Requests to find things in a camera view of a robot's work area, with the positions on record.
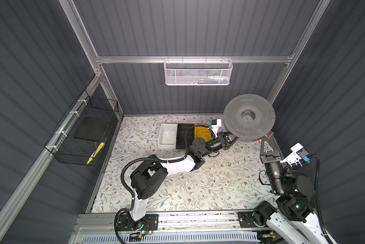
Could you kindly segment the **grey perforated spool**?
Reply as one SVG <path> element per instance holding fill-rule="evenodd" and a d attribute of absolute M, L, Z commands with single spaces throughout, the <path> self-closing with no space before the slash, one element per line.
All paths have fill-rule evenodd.
<path fill-rule="evenodd" d="M 223 124 L 227 132 L 243 142 L 266 136 L 276 120 L 272 104 L 265 98 L 244 94 L 233 98 L 225 107 Z"/>

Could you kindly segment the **yellow plastic bin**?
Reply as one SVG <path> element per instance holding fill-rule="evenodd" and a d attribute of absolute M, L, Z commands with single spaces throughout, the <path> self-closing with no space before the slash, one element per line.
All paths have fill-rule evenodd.
<path fill-rule="evenodd" d="M 201 126 L 196 124 L 194 127 L 194 138 L 202 138 L 205 142 L 209 142 L 215 138 L 215 134 L 208 125 Z"/>

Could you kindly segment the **yellow green striped item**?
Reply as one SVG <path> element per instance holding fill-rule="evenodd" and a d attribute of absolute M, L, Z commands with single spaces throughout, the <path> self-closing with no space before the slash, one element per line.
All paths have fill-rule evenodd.
<path fill-rule="evenodd" d="M 105 146 L 105 143 L 104 142 L 101 142 L 100 144 L 99 144 L 99 146 L 95 149 L 95 151 L 92 153 L 92 155 L 89 157 L 89 159 L 88 159 L 88 161 L 87 161 L 87 165 L 89 165 L 90 164 L 90 162 L 92 162 L 95 158 L 96 158 L 96 156 L 97 156 L 97 154 L 103 149 L 103 147 Z"/>

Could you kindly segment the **white plastic bin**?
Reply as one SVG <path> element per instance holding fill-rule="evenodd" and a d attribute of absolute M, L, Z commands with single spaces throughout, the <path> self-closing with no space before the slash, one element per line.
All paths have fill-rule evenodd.
<path fill-rule="evenodd" d="M 175 149 L 178 124 L 161 124 L 158 136 L 159 149 Z"/>

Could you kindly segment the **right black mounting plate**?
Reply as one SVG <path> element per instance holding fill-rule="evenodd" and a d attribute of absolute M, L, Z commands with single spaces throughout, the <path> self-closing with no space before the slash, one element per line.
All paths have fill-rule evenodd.
<path fill-rule="evenodd" d="M 255 228 L 258 227 L 255 224 L 255 219 L 253 217 L 253 211 L 239 211 L 237 213 L 238 222 L 241 228 Z"/>

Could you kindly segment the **black flat pad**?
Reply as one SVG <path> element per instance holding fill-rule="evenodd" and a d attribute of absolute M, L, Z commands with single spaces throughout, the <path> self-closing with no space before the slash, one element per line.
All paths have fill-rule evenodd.
<path fill-rule="evenodd" d="M 108 121 L 86 117 L 74 133 L 75 139 L 101 141 L 108 127 Z"/>

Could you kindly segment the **black plastic bin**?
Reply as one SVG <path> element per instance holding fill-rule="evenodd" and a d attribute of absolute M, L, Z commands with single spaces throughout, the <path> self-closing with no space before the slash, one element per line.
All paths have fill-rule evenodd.
<path fill-rule="evenodd" d="M 176 149 L 185 149 L 190 147 L 193 140 L 195 139 L 194 136 L 194 128 L 191 128 L 194 124 L 177 124 L 177 132 L 176 132 Z"/>

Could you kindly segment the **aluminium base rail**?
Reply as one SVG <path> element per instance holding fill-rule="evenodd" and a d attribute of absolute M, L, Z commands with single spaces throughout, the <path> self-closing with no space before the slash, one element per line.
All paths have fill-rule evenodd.
<path fill-rule="evenodd" d="M 130 232 L 120 232 L 126 244 L 325 244 L 327 240 L 318 225 L 316 215 L 307 222 L 288 221 L 275 212 L 265 227 L 241 228 L 239 211 L 207 210 L 158 212 L 158 229 L 147 231 L 137 241 Z"/>

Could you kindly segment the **black mounting plate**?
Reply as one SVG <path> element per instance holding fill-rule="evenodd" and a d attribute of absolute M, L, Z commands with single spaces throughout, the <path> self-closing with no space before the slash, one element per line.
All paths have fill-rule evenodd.
<path fill-rule="evenodd" d="M 130 214 L 123 213 L 117 217 L 116 228 L 118 231 L 154 231 L 158 229 L 159 215 L 146 214 L 145 217 L 134 221 Z"/>
<path fill-rule="evenodd" d="M 253 211 L 239 211 L 237 213 L 238 222 L 241 228 L 255 228 L 258 227 L 255 224 L 255 219 L 253 217 Z"/>

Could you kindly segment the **items in white basket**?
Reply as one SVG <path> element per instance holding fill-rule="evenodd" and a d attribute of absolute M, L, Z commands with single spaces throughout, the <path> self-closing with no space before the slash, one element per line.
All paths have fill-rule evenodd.
<path fill-rule="evenodd" d="M 229 84 L 228 76 L 207 76 L 207 77 L 188 77 L 182 80 L 186 84 Z"/>

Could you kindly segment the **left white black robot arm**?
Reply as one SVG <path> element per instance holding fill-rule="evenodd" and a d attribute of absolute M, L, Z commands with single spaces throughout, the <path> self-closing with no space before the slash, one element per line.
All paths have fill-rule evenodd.
<path fill-rule="evenodd" d="M 196 138 L 186 149 L 185 155 L 172 159 L 160 159 L 155 155 L 138 159 L 141 164 L 131 173 L 131 186 L 122 182 L 132 195 L 129 215 L 135 222 L 144 219 L 148 199 L 152 197 L 163 181 L 170 175 L 198 170 L 206 156 L 213 156 L 220 150 L 229 149 L 238 137 L 230 132 L 219 132 L 217 136 L 206 142 Z"/>

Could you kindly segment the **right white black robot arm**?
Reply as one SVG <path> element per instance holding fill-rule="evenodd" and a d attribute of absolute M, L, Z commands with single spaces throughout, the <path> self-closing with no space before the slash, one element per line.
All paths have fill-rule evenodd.
<path fill-rule="evenodd" d="M 334 244 L 318 200 L 320 158 L 297 143 L 284 157 L 273 136 L 260 138 L 260 160 L 277 206 L 262 201 L 253 210 L 254 224 L 268 226 L 289 244 Z"/>

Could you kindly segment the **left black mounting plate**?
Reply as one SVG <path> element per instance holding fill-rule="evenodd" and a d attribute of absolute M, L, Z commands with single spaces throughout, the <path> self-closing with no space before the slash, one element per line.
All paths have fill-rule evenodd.
<path fill-rule="evenodd" d="M 145 217 L 134 221 L 130 214 L 123 213 L 117 217 L 116 228 L 118 231 L 154 231 L 158 229 L 159 215 L 146 214 Z"/>

